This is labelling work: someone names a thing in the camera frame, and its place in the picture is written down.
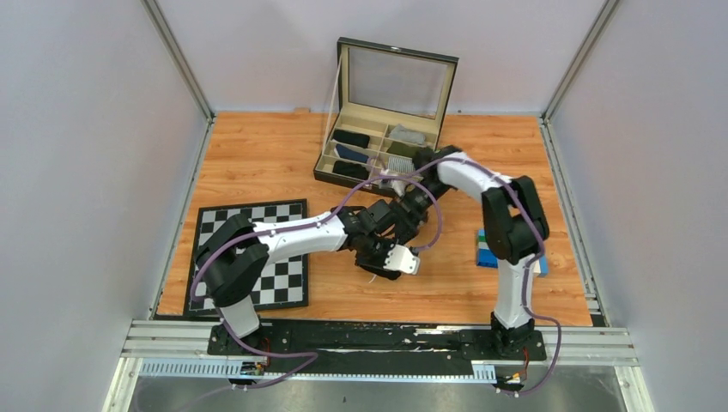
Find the black underwear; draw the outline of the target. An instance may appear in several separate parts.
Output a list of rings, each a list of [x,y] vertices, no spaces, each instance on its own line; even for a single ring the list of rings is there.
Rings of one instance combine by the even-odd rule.
[[[379,277],[385,278],[390,281],[395,281],[402,275],[402,273],[400,271],[386,270],[384,268],[381,268],[381,267],[378,267],[375,265],[371,265],[371,264],[356,263],[355,265],[362,270],[372,273],[374,276],[379,276]]]

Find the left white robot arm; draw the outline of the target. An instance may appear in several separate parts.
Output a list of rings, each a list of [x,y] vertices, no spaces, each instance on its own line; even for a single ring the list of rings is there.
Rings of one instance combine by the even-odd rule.
[[[316,252],[351,251],[355,266],[388,280],[409,268],[394,260],[404,241],[397,234],[400,215],[393,202],[335,207],[308,218],[293,215],[254,217],[240,211],[218,218],[193,254],[190,298],[212,303],[232,327],[229,341],[242,354],[254,354],[262,346],[255,287],[277,264]]]

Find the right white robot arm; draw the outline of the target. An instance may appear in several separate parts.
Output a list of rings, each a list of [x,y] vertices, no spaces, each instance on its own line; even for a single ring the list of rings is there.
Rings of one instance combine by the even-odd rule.
[[[549,224],[534,181],[510,178],[472,160],[454,146],[423,148],[414,156],[418,186],[408,184],[395,200],[404,212],[393,225],[394,238],[403,245],[412,240],[428,210],[450,189],[462,191],[482,207],[486,243],[497,260],[498,295],[490,317],[489,346],[501,358],[527,349],[535,336],[538,316],[531,310],[533,267],[545,253]]]

